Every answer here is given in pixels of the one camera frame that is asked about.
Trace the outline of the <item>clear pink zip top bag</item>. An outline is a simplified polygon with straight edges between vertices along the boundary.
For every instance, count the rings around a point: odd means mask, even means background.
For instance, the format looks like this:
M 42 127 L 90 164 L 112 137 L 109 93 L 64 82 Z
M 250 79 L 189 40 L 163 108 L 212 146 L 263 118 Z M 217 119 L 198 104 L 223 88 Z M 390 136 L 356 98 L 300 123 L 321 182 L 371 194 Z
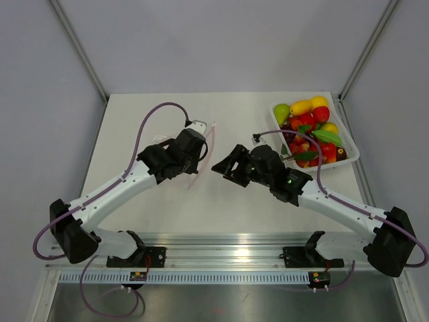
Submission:
M 188 129 L 188 126 L 190 125 L 191 121 L 187 121 L 185 123 L 185 128 Z M 149 158 L 148 162 L 150 163 L 150 173 L 153 174 L 156 178 L 157 184 L 161 184 L 162 182 L 166 180 L 172 180 L 176 178 L 177 176 L 180 176 L 181 174 L 186 174 L 183 172 L 183 165 L 179 164 L 178 161 L 174 160 L 167 152 L 166 147 L 161 147 L 160 143 L 152 145 L 148 148 L 149 150 Z M 207 159 L 208 154 L 206 157 L 199 162 L 198 167 L 200 164 Z

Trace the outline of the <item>red strawberry with leaves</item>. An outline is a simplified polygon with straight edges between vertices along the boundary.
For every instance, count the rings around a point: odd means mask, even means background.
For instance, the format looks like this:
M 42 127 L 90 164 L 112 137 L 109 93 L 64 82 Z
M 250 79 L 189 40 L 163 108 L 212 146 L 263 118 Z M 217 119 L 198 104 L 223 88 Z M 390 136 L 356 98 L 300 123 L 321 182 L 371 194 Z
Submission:
M 311 134 L 316 129 L 316 121 L 311 113 L 299 116 L 298 121 L 297 130 L 299 133 Z

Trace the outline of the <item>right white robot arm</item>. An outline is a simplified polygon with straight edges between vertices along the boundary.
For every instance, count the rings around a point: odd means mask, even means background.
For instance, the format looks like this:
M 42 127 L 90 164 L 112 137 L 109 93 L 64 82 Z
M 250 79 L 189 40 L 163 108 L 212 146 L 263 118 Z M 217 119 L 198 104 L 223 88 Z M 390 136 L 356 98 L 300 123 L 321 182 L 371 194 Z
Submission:
M 315 211 L 353 231 L 349 237 L 314 232 L 297 250 L 284 250 L 287 267 L 325 268 L 337 267 L 342 260 L 367 261 L 379 272 L 398 277 L 416 245 L 405 211 L 369 207 L 330 192 L 309 174 L 285 166 L 266 144 L 252 150 L 238 144 L 212 171 L 242 187 L 250 182 L 266 186 L 277 200 Z

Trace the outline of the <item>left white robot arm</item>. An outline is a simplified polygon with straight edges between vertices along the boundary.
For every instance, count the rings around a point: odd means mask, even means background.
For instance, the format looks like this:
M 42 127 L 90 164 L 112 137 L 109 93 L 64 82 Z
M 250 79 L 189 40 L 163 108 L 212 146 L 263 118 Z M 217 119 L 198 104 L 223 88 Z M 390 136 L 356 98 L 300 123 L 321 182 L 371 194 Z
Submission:
M 133 231 L 109 231 L 99 224 L 138 194 L 181 174 L 196 174 L 206 156 L 206 124 L 195 121 L 176 138 L 146 147 L 131 168 L 85 197 L 50 205 L 51 233 L 71 264 L 111 256 L 130 267 L 145 260 L 146 246 Z

